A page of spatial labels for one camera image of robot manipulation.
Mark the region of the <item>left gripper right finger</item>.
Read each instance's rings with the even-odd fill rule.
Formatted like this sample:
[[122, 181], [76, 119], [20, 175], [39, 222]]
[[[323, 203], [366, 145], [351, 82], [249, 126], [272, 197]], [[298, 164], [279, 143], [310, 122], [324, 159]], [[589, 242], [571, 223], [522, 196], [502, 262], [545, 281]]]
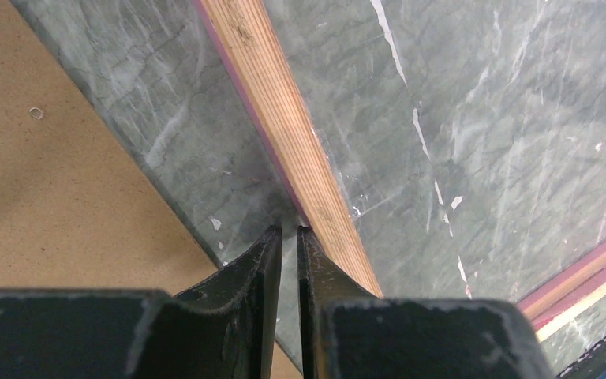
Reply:
[[377, 298], [297, 230], [307, 378], [551, 378], [535, 332], [495, 299]]

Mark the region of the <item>clear acrylic glass sheet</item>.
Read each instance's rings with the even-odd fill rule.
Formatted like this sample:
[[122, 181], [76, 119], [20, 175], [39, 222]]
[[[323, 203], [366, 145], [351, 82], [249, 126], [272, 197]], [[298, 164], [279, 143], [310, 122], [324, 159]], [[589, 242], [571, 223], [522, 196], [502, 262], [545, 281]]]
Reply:
[[[388, 297], [517, 302], [606, 239], [606, 1], [267, 1]], [[189, 1], [17, 1], [219, 265], [301, 222]]]

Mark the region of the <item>pink wooden picture frame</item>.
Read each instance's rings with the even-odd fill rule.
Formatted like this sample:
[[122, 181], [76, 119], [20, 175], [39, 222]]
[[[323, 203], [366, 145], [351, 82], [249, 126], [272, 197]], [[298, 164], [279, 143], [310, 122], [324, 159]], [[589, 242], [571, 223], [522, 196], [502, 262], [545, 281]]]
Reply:
[[[198, 1], [234, 87], [324, 251], [371, 294], [382, 291], [261, 1]], [[545, 340], [606, 295], [606, 242], [520, 301]]]

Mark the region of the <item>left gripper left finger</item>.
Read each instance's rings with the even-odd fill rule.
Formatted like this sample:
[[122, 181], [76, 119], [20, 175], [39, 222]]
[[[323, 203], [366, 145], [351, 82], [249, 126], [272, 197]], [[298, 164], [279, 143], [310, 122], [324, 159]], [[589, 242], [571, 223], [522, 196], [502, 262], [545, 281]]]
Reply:
[[0, 289], [0, 378], [267, 378], [282, 230], [176, 295]]

